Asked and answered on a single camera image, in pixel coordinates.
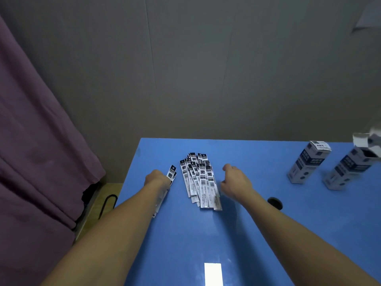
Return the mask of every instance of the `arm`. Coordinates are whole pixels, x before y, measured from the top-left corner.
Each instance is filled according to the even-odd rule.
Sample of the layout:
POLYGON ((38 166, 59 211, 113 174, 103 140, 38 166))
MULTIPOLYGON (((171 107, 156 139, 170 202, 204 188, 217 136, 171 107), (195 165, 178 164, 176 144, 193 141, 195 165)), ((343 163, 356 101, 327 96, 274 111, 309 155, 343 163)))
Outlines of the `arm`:
POLYGON ((105 215, 57 264, 41 286, 123 285, 170 180, 154 170, 144 187, 105 215))
POLYGON ((379 285, 347 256, 267 203, 245 174, 224 166, 222 191, 249 212, 295 285, 379 285))

